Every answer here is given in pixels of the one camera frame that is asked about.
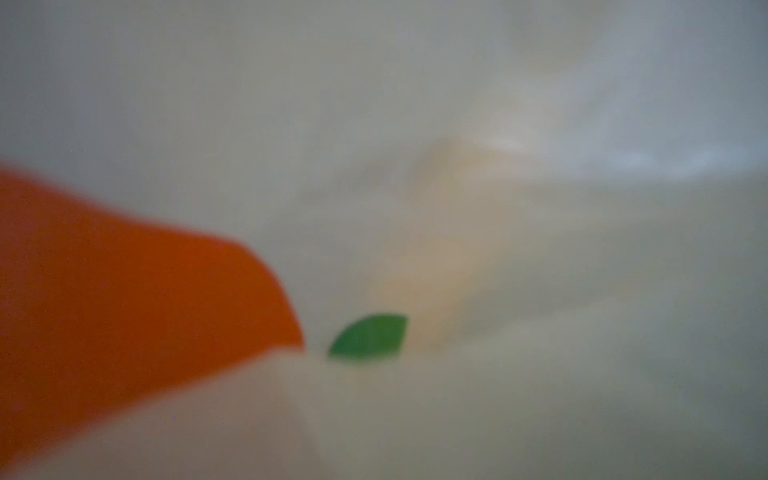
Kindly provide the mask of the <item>cream translucent plastic bag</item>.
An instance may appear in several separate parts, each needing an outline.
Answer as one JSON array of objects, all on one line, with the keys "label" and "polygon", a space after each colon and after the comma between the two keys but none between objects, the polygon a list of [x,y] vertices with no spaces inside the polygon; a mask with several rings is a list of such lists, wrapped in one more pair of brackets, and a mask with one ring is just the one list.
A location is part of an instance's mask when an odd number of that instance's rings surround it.
[{"label": "cream translucent plastic bag", "polygon": [[767,5],[1,6],[2,148],[445,345],[499,474],[767,475]]}]

